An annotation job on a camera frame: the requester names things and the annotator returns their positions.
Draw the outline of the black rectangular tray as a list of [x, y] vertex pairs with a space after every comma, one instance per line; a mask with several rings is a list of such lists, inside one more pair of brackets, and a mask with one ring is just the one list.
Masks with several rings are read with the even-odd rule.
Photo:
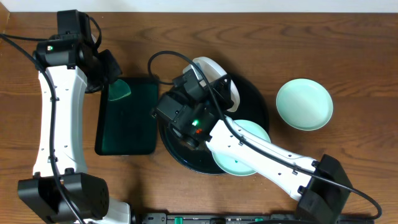
[[101, 91], [95, 152], [100, 156], [148, 155], [155, 151], [157, 121], [152, 109], [158, 102], [159, 85], [150, 78], [122, 77], [131, 94], [108, 100], [108, 86]]

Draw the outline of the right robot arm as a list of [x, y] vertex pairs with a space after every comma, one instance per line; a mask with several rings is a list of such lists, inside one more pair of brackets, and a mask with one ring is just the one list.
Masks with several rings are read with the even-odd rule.
[[320, 161], [282, 149], [238, 124], [264, 120], [263, 102], [243, 106], [234, 77], [218, 64], [189, 65], [173, 80], [154, 114], [174, 138], [191, 150], [230, 157], [271, 180], [298, 201], [295, 216], [314, 223], [336, 223], [352, 189], [341, 164], [324, 155]]

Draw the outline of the mint green plate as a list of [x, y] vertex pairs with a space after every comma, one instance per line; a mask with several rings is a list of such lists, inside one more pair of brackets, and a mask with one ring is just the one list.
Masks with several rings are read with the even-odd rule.
[[[271, 139], [266, 132], [266, 130], [261, 127], [260, 125], [244, 120], [244, 119], [238, 119], [234, 120], [235, 123], [237, 123], [240, 127], [244, 128], [246, 131], [249, 131], [250, 133], [256, 135], [259, 138], [262, 138], [263, 140], [266, 140], [267, 142], [271, 142]], [[255, 170], [251, 169], [250, 167], [244, 165], [242, 162], [239, 162], [237, 160], [234, 160], [228, 156], [224, 156], [221, 154], [217, 153], [212, 153], [213, 159], [215, 160], [216, 164], [226, 173], [229, 173], [231, 175], [236, 175], [236, 176], [249, 176], [253, 175], [256, 173]]]
[[285, 83], [277, 93], [275, 104], [280, 117], [301, 131], [318, 130], [333, 115], [333, 100], [328, 90], [306, 78]]

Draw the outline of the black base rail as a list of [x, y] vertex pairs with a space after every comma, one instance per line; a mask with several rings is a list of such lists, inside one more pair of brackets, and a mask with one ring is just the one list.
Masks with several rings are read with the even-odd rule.
[[134, 214], [133, 224], [249, 224], [249, 223], [315, 223], [307, 218], [297, 218], [293, 213], [267, 215], [215, 215], [215, 214]]

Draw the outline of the round black tray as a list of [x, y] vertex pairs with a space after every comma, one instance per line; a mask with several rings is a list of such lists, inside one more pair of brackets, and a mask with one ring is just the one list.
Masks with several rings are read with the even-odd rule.
[[[252, 121], [262, 127], [265, 132], [269, 131], [269, 113], [266, 102], [260, 91], [246, 78], [231, 74], [232, 81], [236, 85], [241, 102], [235, 112], [225, 112], [226, 116], [234, 120], [244, 119]], [[222, 170], [213, 159], [209, 151], [192, 151], [185, 147], [167, 129], [167, 126], [159, 122], [159, 133], [161, 140], [170, 155], [187, 169], [207, 175], [221, 175]]]

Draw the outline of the mint green plate front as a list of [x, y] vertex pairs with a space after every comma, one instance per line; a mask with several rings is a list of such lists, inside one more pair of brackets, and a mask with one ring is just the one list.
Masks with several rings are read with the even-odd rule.
[[[237, 123], [240, 127], [244, 128], [246, 131], [249, 131], [250, 133], [256, 135], [259, 138], [262, 138], [263, 140], [266, 140], [267, 142], [271, 142], [271, 139], [266, 132], [266, 130], [261, 127], [260, 125], [244, 120], [244, 119], [238, 119], [234, 120], [235, 123]], [[228, 156], [224, 156], [221, 154], [217, 153], [212, 153], [213, 159], [215, 160], [216, 164], [226, 173], [229, 173], [231, 175], [236, 175], [236, 176], [249, 176], [253, 175], [256, 173], [255, 170], [251, 169], [250, 167], [244, 165], [242, 162], [239, 162], [237, 160], [234, 160]]]

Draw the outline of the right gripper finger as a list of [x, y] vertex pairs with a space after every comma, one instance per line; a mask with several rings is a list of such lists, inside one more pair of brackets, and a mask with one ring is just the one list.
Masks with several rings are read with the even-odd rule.
[[228, 110], [234, 106], [231, 96], [231, 76], [222, 77], [210, 82], [211, 89], [221, 110]]
[[199, 71], [193, 65], [188, 65], [183, 69], [183, 74], [186, 74], [186, 73], [193, 75], [197, 79], [199, 84], [202, 87], [205, 87], [205, 81], [203, 80], [202, 75], [199, 73]]

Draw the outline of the white plate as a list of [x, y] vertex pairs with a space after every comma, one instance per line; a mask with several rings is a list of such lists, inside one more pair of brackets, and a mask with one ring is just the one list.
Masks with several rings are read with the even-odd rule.
[[[202, 70], [202, 72], [204, 73], [204, 75], [206, 76], [207, 80], [210, 83], [227, 74], [227, 72], [219, 64], [217, 64], [214, 60], [208, 57], [197, 57], [193, 59], [193, 62]], [[194, 67], [192, 65], [188, 65], [182, 70], [182, 73], [185, 74], [191, 69], [194, 69]], [[200, 77], [200, 74], [196, 69], [194, 69], [194, 74], [197, 80], [199, 81], [199, 84], [202, 87], [205, 87], [206, 83]], [[240, 95], [234, 81], [231, 81], [229, 89], [231, 91], [231, 99], [234, 104], [231, 108], [227, 109], [227, 111], [235, 112], [240, 104]]]

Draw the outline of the green sponge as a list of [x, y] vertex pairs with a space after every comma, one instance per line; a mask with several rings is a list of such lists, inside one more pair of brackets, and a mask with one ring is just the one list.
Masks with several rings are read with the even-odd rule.
[[109, 101], [116, 101], [120, 100], [124, 97], [127, 97], [131, 94], [131, 89], [129, 85], [121, 80], [118, 79], [112, 84], [108, 86], [108, 100]]

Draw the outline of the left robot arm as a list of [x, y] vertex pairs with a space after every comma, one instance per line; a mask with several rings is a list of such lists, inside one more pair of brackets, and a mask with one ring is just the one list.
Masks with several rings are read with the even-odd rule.
[[131, 223], [129, 204], [109, 196], [105, 180], [89, 175], [83, 152], [83, 102], [114, 83], [121, 69], [91, 34], [95, 20], [77, 10], [57, 12], [58, 32], [32, 54], [42, 92], [40, 144], [19, 198], [45, 223]]

